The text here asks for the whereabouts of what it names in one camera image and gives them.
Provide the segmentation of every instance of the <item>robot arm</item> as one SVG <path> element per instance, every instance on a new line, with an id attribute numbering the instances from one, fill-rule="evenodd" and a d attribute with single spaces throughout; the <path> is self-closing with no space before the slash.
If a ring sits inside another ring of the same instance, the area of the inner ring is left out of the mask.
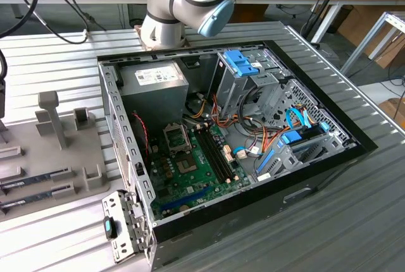
<path id="1" fill-rule="evenodd" d="M 147 0 L 141 39 L 151 49 L 170 49 L 184 44 L 184 24 L 205 37 L 219 33 L 228 23 L 231 0 Z"/>

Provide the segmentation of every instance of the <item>open computer tower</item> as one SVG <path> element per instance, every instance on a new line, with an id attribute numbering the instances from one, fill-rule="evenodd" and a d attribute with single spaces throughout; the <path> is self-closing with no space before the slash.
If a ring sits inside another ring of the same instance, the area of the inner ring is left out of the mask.
<path id="1" fill-rule="evenodd" d="M 116 263 L 170 264 L 377 148 L 272 41 L 106 56 L 99 73 L 125 185 L 103 199 Z"/>

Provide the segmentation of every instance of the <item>power supply label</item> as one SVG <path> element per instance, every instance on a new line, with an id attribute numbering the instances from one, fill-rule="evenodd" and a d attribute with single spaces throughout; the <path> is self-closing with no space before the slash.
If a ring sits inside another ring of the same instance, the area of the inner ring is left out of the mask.
<path id="1" fill-rule="evenodd" d="M 148 70 L 139 70 L 135 72 L 139 85 L 148 85 L 160 82 L 179 80 L 182 77 L 176 69 L 170 66 L 161 68 L 151 68 Z"/>

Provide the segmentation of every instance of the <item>ram slot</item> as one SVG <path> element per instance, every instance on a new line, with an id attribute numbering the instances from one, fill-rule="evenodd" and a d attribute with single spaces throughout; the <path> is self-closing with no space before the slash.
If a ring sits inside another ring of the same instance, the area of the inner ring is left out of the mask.
<path id="1" fill-rule="evenodd" d="M 227 179 L 231 179 L 233 177 L 232 171 L 225 161 L 221 151 L 212 140 L 211 134 L 207 131 L 200 131 L 196 134 L 196 138 L 202 151 L 207 157 L 209 165 L 214 170 L 218 181 L 224 183 Z"/>

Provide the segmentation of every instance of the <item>slotted aluminum table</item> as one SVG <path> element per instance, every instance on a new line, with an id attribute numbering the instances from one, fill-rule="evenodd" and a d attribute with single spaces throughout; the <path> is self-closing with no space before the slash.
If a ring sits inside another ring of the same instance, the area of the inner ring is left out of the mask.
<path id="1" fill-rule="evenodd" d="M 71 40 L 80 34 L 66 34 Z M 279 22 L 228 25 L 193 46 L 275 40 L 379 146 L 330 186 L 160 271 L 403 271 L 405 265 L 405 133 L 307 42 Z M 131 30 L 93 33 L 62 44 L 52 35 L 0 41 L 9 63 L 5 124 L 33 120 L 37 93 L 57 90 L 59 114 L 88 107 L 97 116 L 111 193 L 122 180 L 104 119 L 96 56 L 140 51 Z M 96 195 L 0 223 L 2 271 L 147 271 L 137 256 L 113 261 Z"/>
<path id="2" fill-rule="evenodd" d="M 366 37 L 364 37 L 363 41 L 359 44 L 359 46 L 354 50 L 354 52 L 350 55 L 349 59 L 345 62 L 342 66 L 340 71 L 343 74 L 346 74 L 347 71 L 350 70 L 350 67 L 357 61 L 360 57 L 361 53 L 364 49 L 370 44 L 370 42 L 374 39 L 375 36 L 378 35 L 379 31 L 384 27 L 385 24 L 390 24 L 392 28 L 389 30 L 387 35 L 381 40 L 381 42 L 377 45 L 377 47 L 371 52 L 368 56 L 371 60 L 379 57 L 381 55 L 381 50 L 389 44 L 389 41 L 394 38 L 397 40 L 399 36 L 405 34 L 405 11 L 393 11 L 388 12 L 385 11 L 381 17 L 377 20 L 371 30 L 367 33 Z"/>

